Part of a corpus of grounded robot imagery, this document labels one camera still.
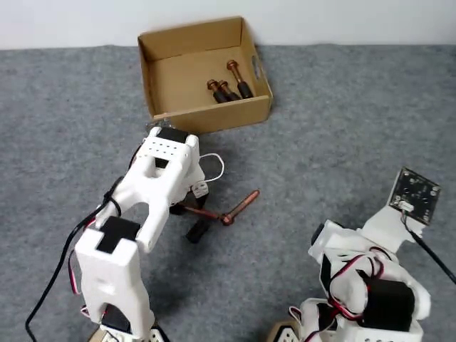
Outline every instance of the cardboard box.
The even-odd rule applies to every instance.
[[[246,21],[241,17],[149,32],[138,37],[144,93],[153,121],[169,119],[180,130],[207,133],[268,118],[272,92]],[[217,103],[206,82],[228,81],[234,59],[253,98]]]

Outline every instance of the black plastic piece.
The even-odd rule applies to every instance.
[[[105,234],[98,244],[97,250],[112,254],[120,239],[135,241],[140,228],[141,225],[136,222],[115,216],[109,217],[100,228],[100,232]]]
[[[187,212],[187,210],[184,208],[184,206],[179,203],[170,207],[170,214],[172,214],[172,215],[180,216],[180,215],[185,214],[186,212]]]
[[[162,339],[164,342],[171,342],[171,340],[166,336],[166,333],[163,331],[163,329],[160,326],[153,326],[153,329],[157,329],[160,332],[160,335],[162,336]]]
[[[182,144],[185,144],[188,136],[188,132],[185,132],[183,130],[176,130],[175,128],[169,127],[162,127],[161,131],[157,134],[157,137],[159,138],[172,140]]]
[[[412,289],[400,281],[365,278],[368,303],[360,325],[366,328],[409,331],[415,308]]]
[[[407,215],[423,224],[429,225],[439,194],[440,186],[438,184],[403,167],[395,184],[389,205],[400,211],[399,202],[405,201],[414,206],[413,211],[407,213]]]
[[[230,100],[230,101],[238,101],[238,100],[241,100],[241,97],[239,95],[237,95],[236,93],[226,93],[226,97]]]
[[[227,95],[225,94],[224,91],[222,90],[216,90],[212,96],[214,96],[214,99],[218,102],[218,103],[225,103],[225,102],[229,102],[229,99],[227,97]]]
[[[253,98],[254,97],[254,94],[250,90],[250,87],[246,81],[239,82],[237,84],[237,89],[239,90],[239,93],[241,94],[242,98]]]
[[[320,236],[320,233],[321,233],[321,231],[323,230],[324,227],[325,227],[325,225],[323,223],[320,223],[320,225],[318,226],[316,231],[313,233],[312,238],[311,238],[311,246],[313,246],[315,244],[315,241]]]
[[[281,326],[277,331],[276,337],[274,337],[274,340],[272,342],[282,342],[279,341],[279,338],[282,334],[282,331],[284,331],[285,329],[291,329],[292,331],[294,331],[293,326]]]
[[[329,292],[329,285],[331,284],[331,262],[325,254],[323,254],[323,261],[321,262],[320,281],[326,292]]]
[[[210,221],[208,219],[198,219],[197,223],[195,223],[191,230],[188,231],[186,238],[193,244],[197,244],[209,228]]]
[[[337,323],[333,317],[334,308],[326,303],[318,303],[316,307],[318,309],[318,328],[324,330],[331,325],[329,329],[336,330]]]
[[[129,320],[127,320],[122,311],[117,309],[114,305],[108,304],[106,306],[105,314],[101,319],[101,323],[109,328],[113,328],[124,333],[131,333]]]
[[[202,209],[204,207],[204,204],[206,203],[208,196],[209,196],[209,194],[205,194],[205,195],[201,196],[200,198],[195,199],[195,201],[197,202],[198,209]]]

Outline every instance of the wire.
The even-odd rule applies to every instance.
[[[416,241],[417,244],[419,244],[429,255],[431,258],[434,259],[434,261],[437,263],[437,265],[440,266],[440,268],[447,274],[447,276],[451,279],[453,283],[456,284],[456,276],[451,272],[451,270],[445,265],[445,263],[437,256],[437,254],[421,239],[414,231],[412,231],[408,225],[407,225],[407,213],[406,211],[403,210],[402,217],[400,218],[400,221],[404,224],[404,227],[407,229],[407,231],[410,233],[412,238]]]
[[[117,337],[115,337],[110,331],[106,331],[109,336],[111,336],[111,338],[114,338],[116,340],[116,342],[119,342],[119,339]]]
[[[78,289],[78,283],[76,281],[76,276],[73,271],[73,267],[71,267],[71,257],[74,255],[74,249],[71,250],[70,255],[68,255],[68,276],[70,277],[70,285],[71,291],[73,294],[79,295],[81,292]]]
[[[131,159],[130,159],[130,162],[128,163],[128,170],[131,168],[131,165],[133,165],[134,161],[135,161],[135,157],[138,153],[138,151],[140,150],[141,146],[143,146],[143,143],[144,141],[138,146],[138,148],[136,149],[136,151],[133,153],[133,155],[131,156]]]
[[[345,264],[341,269],[339,269],[336,272],[336,274],[334,274],[331,277],[331,279],[329,281],[329,285],[328,285],[328,303],[330,305],[332,305],[333,307],[335,307],[339,311],[339,313],[349,321],[357,321],[363,317],[363,314],[353,313],[350,310],[348,310],[347,308],[343,307],[343,305],[341,303],[339,303],[338,300],[331,294],[331,290],[330,290],[331,282],[338,276],[345,273],[348,269],[350,269],[350,267],[352,267],[358,260],[362,259],[363,257],[367,257],[367,256],[365,254],[358,254],[357,256],[353,257],[347,264]]]
[[[288,307],[288,315],[294,318],[299,325],[301,325],[302,311],[295,306]]]
[[[391,256],[389,255],[389,253],[384,250],[383,248],[380,248],[380,247],[377,247],[377,246],[372,246],[370,249],[369,249],[370,252],[372,251],[377,251],[377,252],[380,252],[382,254],[384,254],[390,261],[392,261],[393,259],[391,258]]]
[[[87,306],[83,305],[80,309],[80,312],[83,314],[84,317],[90,318]]]
[[[225,172],[225,163],[223,162],[223,159],[222,157],[220,157],[217,153],[207,153],[206,155],[202,155],[200,156],[199,158],[202,159],[204,157],[209,157],[210,155],[213,155],[214,157],[217,157],[219,158],[219,161],[220,161],[220,164],[222,164],[222,171],[220,171],[219,175],[214,177],[214,178],[211,178],[210,180],[206,180],[206,183],[209,183],[209,182],[213,182],[215,180],[218,180],[221,176],[223,176],[224,172]]]
[[[27,331],[28,336],[30,336],[30,338],[31,338],[31,340],[33,342],[36,342],[36,338],[35,338],[35,335],[33,334],[33,332],[30,329],[30,323],[31,323],[32,319],[34,318],[34,316],[36,315],[36,313],[38,312],[38,310],[41,308],[41,305],[43,305],[43,302],[46,299],[46,297],[48,296],[49,291],[52,289],[52,286],[56,282],[57,276],[60,273],[60,270],[62,270],[63,263],[65,262],[65,257],[66,257],[66,254],[68,252],[68,249],[70,248],[71,241],[73,240],[73,238],[77,235],[77,233],[82,228],[84,228],[88,224],[90,224],[92,219],[101,210],[103,210],[104,207],[106,207],[106,205],[109,203],[109,201],[113,200],[112,195],[114,193],[115,188],[118,186],[118,184],[120,183],[121,180],[122,180],[122,177],[119,177],[114,182],[113,186],[109,189],[109,191],[104,194],[103,202],[101,203],[101,205],[97,209],[95,209],[93,212],[91,212],[85,219],[83,219],[81,222],[79,222],[76,225],[76,227],[73,228],[73,230],[68,235],[68,237],[66,238],[65,244],[63,245],[63,248],[62,248],[60,259],[58,260],[57,267],[54,270],[54,273],[52,274],[51,280],[49,280],[48,285],[46,286],[46,288],[44,289],[40,299],[38,300],[38,303],[36,303],[36,305],[33,308],[32,312],[30,313],[30,315],[28,315],[28,317],[26,319],[25,329]]]
[[[330,327],[332,327],[332,325],[334,324],[334,320],[336,319],[336,316],[338,314],[339,314],[339,312],[337,310],[334,310],[331,313],[331,322],[330,322],[330,324],[327,327],[323,328],[323,329],[312,331],[302,342],[310,342],[311,339],[315,337],[315,335],[318,335],[319,333],[323,333],[324,331],[326,331]]]

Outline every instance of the black circuit board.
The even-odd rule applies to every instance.
[[[405,201],[414,206],[408,216],[429,225],[440,192],[441,188],[438,184],[403,167],[394,186],[389,205],[401,211],[399,202]]]

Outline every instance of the gray carpet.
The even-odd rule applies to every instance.
[[[262,124],[200,137],[225,176],[207,207],[260,198],[198,245],[192,215],[171,217],[142,274],[172,341],[263,341],[286,307],[321,296],[306,250],[327,218],[351,227],[380,209],[407,165],[443,193],[425,240],[456,269],[456,47],[261,47],[275,94]],[[67,234],[99,203],[145,135],[136,48],[0,52],[1,319],[3,341],[27,341],[24,320]],[[218,165],[204,164],[209,175]],[[144,219],[145,207],[127,214]],[[414,244],[405,268],[431,293],[424,341],[453,341],[456,288]],[[62,271],[32,323],[39,341],[86,341]]]

